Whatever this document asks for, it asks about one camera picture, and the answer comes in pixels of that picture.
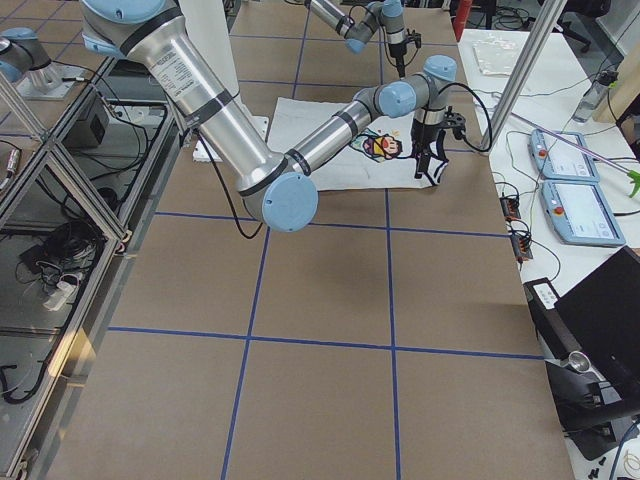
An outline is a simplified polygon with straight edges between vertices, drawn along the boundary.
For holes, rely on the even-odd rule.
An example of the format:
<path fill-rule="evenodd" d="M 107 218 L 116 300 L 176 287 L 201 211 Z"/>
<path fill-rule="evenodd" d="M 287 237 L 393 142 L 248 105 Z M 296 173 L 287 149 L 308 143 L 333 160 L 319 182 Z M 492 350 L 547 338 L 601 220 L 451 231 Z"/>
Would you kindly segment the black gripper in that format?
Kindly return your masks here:
<path fill-rule="evenodd" d="M 398 76 L 400 78 L 405 77 L 405 65 L 404 56 L 406 55 L 406 45 L 404 42 L 399 43 L 389 43 L 388 44 L 388 52 L 389 56 L 392 59 L 392 63 L 396 64 L 395 68 L 397 70 Z"/>
<path fill-rule="evenodd" d="M 444 110 L 416 110 L 411 127 L 411 155 L 416 168 L 415 179 L 428 174 L 431 156 L 444 156 L 444 136 L 442 128 Z"/>

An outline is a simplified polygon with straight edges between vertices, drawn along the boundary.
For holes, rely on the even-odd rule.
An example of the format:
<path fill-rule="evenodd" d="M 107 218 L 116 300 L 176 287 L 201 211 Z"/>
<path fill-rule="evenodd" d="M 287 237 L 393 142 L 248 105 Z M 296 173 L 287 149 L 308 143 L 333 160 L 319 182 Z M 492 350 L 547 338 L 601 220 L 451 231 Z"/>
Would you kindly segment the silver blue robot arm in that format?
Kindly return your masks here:
<path fill-rule="evenodd" d="M 427 58 L 421 72 L 359 91 L 343 109 L 285 153 L 271 150 L 188 36 L 174 1 L 84 1 L 85 46 L 144 65 L 190 128 L 236 172 L 249 214 L 280 232 L 295 232 L 316 214 L 310 176 L 377 118 L 416 115 L 426 149 L 444 135 L 448 90 L 456 61 Z"/>
<path fill-rule="evenodd" d="M 352 53 L 362 52 L 374 35 L 382 30 L 389 57 L 398 76 L 406 76 L 405 56 L 410 42 L 410 32 L 405 26 L 401 1 L 370 2 L 364 8 L 364 17 L 360 21 L 344 13 L 332 1 L 310 0 L 304 1 L 303 5 L 342 37 Z"/>

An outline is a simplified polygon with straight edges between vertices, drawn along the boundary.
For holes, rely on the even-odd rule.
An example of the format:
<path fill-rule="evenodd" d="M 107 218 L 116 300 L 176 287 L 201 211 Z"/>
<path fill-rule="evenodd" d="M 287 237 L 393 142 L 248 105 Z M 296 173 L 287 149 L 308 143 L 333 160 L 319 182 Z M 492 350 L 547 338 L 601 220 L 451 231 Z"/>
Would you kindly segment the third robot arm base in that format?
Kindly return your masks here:
<path fill-rule="evenodd" d="M 16 27 L 1 32 L 1 73 L 17 84 L 20 95 L 34 100 L 61 100 L 85 69 L 53 62 L 34 30 Z"/>

